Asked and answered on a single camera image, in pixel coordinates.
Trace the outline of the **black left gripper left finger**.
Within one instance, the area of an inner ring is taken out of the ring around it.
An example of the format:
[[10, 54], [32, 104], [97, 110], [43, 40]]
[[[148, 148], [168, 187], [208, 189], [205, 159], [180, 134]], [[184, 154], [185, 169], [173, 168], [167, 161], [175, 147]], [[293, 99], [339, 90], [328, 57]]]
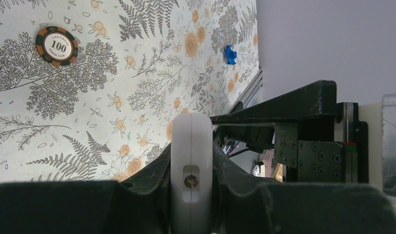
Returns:
[[166, 234], [170, 148], [117, 182], [0, 184], [0, 234]]

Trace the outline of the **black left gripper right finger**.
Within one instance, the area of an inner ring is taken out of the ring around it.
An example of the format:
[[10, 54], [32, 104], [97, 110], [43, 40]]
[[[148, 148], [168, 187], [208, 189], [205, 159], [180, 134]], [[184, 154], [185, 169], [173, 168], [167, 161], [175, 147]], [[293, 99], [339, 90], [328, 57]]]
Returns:
[[396, 234], [396, 211], [366, 184], [279, 183], [256, 177], [213, 146], [217, 234]]

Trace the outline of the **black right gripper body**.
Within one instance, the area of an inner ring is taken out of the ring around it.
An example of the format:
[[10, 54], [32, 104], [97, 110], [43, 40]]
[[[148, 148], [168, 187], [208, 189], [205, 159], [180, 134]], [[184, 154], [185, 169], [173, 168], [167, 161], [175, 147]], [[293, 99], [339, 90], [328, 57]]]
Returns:
[[223, 143], [273, 151], [285, 182], [368, 183], [368, 125], [355, 102], [263, 102], [223, 117]]

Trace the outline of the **white red remote control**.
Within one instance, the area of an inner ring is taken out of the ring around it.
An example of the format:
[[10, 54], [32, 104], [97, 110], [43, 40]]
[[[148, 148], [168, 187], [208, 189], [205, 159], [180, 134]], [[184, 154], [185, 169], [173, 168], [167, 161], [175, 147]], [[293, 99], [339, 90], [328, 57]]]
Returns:
[[182, 113], [172, 126], [170, 229], [209, 234], [213, 186], [213, 131], [202, 113]]

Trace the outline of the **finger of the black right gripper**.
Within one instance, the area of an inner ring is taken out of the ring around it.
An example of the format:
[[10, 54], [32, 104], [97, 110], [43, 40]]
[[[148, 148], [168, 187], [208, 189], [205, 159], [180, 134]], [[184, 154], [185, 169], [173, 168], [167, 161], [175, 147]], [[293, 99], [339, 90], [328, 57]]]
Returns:
[[267, 125], [335, 116], [337, 84], [318, 80], [249, 108], [210, 117], [213, 125]]

